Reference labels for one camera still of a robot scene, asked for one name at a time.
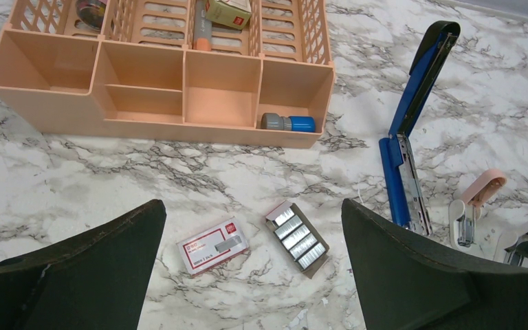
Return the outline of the pink eraser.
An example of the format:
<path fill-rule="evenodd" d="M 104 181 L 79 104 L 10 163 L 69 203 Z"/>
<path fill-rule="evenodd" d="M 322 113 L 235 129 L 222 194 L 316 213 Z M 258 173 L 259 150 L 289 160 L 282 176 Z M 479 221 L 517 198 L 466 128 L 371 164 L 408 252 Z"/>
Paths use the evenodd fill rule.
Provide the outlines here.
<path fill-rule="evenodd" d="M 482 207 L 505 184 L 505 174 L 491 168 L 483 172 L 460 196 L 448 206 L 451 246 L 468 252 L 475 243 L 476 222 L 481 218 Z"/>

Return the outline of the staple tray with staples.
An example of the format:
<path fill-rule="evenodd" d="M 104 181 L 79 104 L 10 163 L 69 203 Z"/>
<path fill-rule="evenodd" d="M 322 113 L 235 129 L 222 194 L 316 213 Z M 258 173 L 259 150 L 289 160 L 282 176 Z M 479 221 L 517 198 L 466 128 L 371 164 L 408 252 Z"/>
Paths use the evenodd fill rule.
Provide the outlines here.
<path fill-rule="evenodd" d="M 284 201 L 265 216 L 265 224 L 307 278 L 312 279 L 328 261 L 330 247 L 302 210 Z"/>

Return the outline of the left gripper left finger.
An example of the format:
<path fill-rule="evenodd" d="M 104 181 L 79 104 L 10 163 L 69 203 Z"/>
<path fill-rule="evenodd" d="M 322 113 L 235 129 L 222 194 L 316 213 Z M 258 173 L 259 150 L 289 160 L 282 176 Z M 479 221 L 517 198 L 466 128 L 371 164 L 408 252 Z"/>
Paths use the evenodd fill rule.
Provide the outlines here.
<path fill-rule="evenodd" d="M 150 200 L 0 262 L 0 329 L 136 329 L 166 223 Z"/>

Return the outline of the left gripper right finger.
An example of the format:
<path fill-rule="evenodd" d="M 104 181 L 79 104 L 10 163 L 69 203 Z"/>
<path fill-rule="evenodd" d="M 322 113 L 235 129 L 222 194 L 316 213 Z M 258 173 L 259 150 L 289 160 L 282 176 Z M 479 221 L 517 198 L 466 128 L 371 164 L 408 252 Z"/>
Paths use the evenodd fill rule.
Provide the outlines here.
<path fill-rule="evenodd" d="M 528 268 L 489 261 L 342 202 L 367 329 L 528 329 Z"/>

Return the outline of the red staple box sleeve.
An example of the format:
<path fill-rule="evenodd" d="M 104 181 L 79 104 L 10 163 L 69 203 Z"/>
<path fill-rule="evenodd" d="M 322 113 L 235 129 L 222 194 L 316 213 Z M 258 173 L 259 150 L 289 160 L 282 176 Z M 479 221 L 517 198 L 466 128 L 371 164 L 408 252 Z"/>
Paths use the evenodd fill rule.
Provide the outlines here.
<path fill-rule="evenodd" d="M 207 272 L 250 248 L 240 222 L 235 218 L 184 239 L 177 247 L 191 277 Z"/>

